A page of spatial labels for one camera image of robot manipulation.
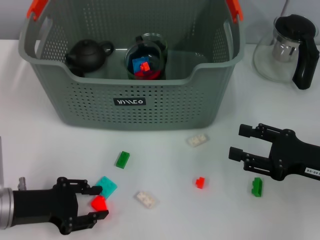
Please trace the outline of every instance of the black teapot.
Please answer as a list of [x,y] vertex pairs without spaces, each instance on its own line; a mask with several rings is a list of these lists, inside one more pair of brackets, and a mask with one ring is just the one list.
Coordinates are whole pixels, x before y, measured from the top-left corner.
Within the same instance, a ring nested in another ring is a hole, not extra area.
[[115,47],[110,41],[97,43],[94,40],[85,39],[79,41],[71,51],[65,55],[65,59],[67,64],[71,66],[70,69],[90,73],[101,68],[106,58],[110,56],[114,50]]

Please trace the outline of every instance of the white lego brick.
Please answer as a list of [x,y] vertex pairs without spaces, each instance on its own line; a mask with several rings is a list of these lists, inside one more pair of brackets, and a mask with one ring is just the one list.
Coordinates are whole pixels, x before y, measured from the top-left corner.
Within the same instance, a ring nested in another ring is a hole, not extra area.
[[199,134],[197,136],[190,137],[187,142],[191,147],[197,147],[201,144],[206,143],[209,140],[207,135],[205,134]]
[[152,209],[156,204],[156,200],[144,191],[140,191],[136,198],[148,209]]

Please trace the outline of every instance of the blue block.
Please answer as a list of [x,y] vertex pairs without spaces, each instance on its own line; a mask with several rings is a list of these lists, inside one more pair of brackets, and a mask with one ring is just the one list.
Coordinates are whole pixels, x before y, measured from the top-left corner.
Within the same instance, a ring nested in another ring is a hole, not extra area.
[[144,56],[144,57],[140,57],[140,58],[136,58],[132,60],[132,64],[133,64],[133,73],[137,73],[140,72],[140,66],[141,64],[147,62],[150,65],[150,61],[149,61],[149,57],[148,56]]
[[96,186],[102,187],[100,195],[105,199],[107,199],[117,189],[117,185],[106,176],[103,176],[101,180],[97,182]]

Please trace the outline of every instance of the white wall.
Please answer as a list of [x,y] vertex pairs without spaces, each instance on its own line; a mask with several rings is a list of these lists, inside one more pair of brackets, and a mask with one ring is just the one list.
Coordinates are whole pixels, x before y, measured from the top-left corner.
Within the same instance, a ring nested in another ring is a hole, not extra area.
[[[31,2],[32,0],[0,0],[0,39],[19,38]],[[267,31],[265,24],[271,25],[285,4],[285,0],[239,0],[239,2],[244,14],[248,43],[259,41]],[[320,0],[290,0],[287,13],[305,16],[320,27]],[[317,43],[320,44],[320,36],[317,37]]]

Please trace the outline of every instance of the teal lego brick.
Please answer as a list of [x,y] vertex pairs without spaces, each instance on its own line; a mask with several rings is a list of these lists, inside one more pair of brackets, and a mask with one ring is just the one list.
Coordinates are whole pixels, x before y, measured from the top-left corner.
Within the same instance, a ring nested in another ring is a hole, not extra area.
[[251,190],[252,194],[257,198],[261,198],[262,196],[262,187],[263,182],[260,177],[255,177],[254,181],[252,182],[253,188]]
[[107,199],[117,189],[117,185],[106,176],[103,176],[101,180],[97,182],[96,186],[102,187],[100,195],[105,199]]
[[128,159],[130,157],[130,153],[127,153],[125,151],[123,151],[118,159],[118,161],[116,162],[116,166],[118,168],[121,168],[121,169],[124,169],[127,162],[128,162]]

